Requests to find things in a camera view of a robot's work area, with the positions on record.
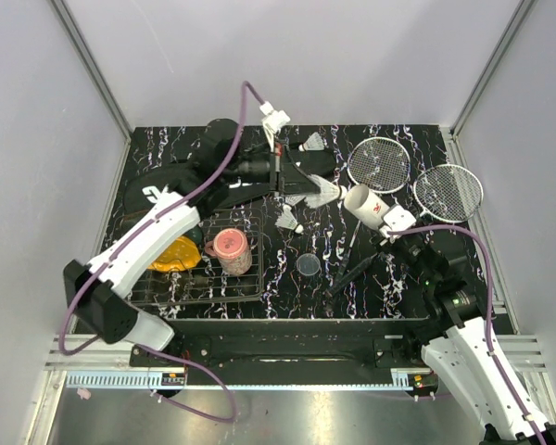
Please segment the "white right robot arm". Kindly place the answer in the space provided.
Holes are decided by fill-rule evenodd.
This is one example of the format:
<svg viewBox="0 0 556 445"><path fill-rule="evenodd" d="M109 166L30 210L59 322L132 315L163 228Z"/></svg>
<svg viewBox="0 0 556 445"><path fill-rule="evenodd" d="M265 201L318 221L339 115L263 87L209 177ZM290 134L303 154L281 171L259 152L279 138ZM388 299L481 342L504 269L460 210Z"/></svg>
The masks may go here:
<svg viewBox="0 0 556 445"><path fill-rule="evenodd" d="M513 370L492 324L493 290L465 292L462 273L428 242L424 228L395 231L390 246L418 281L429 312L402 344L413 367L427 365L483 430L485 444L556 444L556 425L537 407Z"/></svg>

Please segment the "white shuttlecock tube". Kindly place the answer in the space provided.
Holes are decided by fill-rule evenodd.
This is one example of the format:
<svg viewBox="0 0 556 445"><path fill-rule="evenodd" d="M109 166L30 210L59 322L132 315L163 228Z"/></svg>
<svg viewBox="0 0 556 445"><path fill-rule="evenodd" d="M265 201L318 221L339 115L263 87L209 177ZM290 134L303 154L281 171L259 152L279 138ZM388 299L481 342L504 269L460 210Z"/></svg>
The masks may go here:
<svg viewBox="0 0 556 445"><path fill-rule="evenodd" d="M344 207L372 230L378 231L382 227L389 226L385 216L392 208L365 184L357 184L347 192Z"/></svg>

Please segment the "black racket bag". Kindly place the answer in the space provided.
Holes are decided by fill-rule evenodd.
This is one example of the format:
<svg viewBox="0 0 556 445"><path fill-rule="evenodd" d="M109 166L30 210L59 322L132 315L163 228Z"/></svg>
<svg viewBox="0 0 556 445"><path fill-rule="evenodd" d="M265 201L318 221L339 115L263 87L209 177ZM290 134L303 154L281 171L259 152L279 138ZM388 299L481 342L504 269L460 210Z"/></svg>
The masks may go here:
<svg viewBox="0 0 556 445"><path fill-rule="evenodd" d="M278 172L271 166L269 157L267 153L251 153L234 160L219 178L228 191L216 207L228 209L270 193L286 197L316 195L320 187L310 177L327 178L336 166L335 156L329 150L288 151L281 157ZM128 214L146 212L157 203L164 187L185 196L202 182L188 160L157 167L126 185L123 208Z"/></svg>

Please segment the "white shuttlecock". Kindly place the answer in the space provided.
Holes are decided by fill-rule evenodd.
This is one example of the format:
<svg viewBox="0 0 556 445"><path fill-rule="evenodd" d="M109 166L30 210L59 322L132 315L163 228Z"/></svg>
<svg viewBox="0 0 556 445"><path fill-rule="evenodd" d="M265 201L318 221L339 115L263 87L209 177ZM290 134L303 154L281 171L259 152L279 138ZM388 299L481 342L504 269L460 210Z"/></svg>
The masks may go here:
<svg viewBox="0 0 556 445"><path fill-rule="evenodd" d="M309 179L320 188L318 193L306 195L304 198L306 205L311 209L343 200L348 193L343 185L333 184L319 175L311 174Z"/></svg>
<svg viewBox="0 0 556 445"><path fill-rule="evenodd" d="M324 151L324 149L325 143L317 132L312 133L304 143L298 146L300 152Z"/></svg>
<svg viewBox="0 0 556 445"><path fill-rule="evenodd" d="M283 204L282 212L277 217L275 226L294 232L297 235L301 235L304 231L302 224L298 222L294 215L292 207L288 204Z"/></svg>

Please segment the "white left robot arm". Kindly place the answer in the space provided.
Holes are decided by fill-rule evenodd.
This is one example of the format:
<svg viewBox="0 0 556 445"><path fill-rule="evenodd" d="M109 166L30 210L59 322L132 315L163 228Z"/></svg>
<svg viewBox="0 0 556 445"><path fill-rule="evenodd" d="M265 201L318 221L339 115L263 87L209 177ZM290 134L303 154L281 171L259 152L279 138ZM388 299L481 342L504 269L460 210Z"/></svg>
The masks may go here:
<svg viewBox="0 0 556 445"><path fill-rule="evenodd" d="M108 344L121 341L149 350L160 366L170 367L182 354L173 328L156 315L126 301L149 265L181 235L206 219L229 193L235 176L269 185L286 193L286 169L282 157L286 145L279 134L290 122L283 111L272 111L261 125L266 138L263 157L251 158L240 147L242 123L211 121L200 148L174 164L171 179L161 188L153 207L121 239L88 263L71 261L64 269L68 309L89 325L97 338Z"/></svg>

